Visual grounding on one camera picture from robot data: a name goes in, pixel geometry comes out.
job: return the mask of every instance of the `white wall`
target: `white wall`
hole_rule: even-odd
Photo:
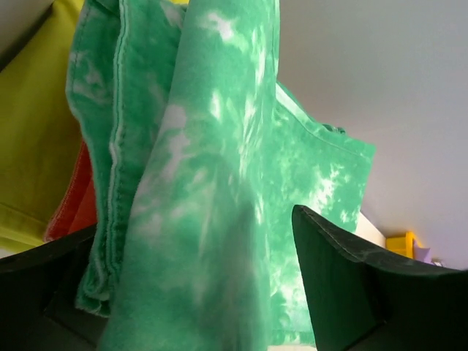
[[[283,0],[279,79],[377,145],[364,214],[468,268],[468,1]]]

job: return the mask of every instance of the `yellow garment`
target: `yellow garment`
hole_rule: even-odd
[[[22,252],[64,196],[80,146],[65,80],[83,0],[55,0],[50,17],[0,71],[0,247]]]

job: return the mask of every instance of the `green garment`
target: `green garment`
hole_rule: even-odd
[[[314,345],[290,213],[353,231],[374,148],[276,82],[278,1],[87,0],[72,51],[99,216],[77,305],[112,311],[101,350]]]

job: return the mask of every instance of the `purple object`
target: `purple object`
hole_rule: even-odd
[[[412,247],[415,254],[415,260],[432,264],[431,249],[419,247],[416,241],[413,242]]]

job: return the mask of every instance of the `yellow box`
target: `yellow box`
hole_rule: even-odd
[[[404,235],[387,238],[385,248],[408,258],[414,258],[414,242],[418,242],[413,232],[406,232]]]

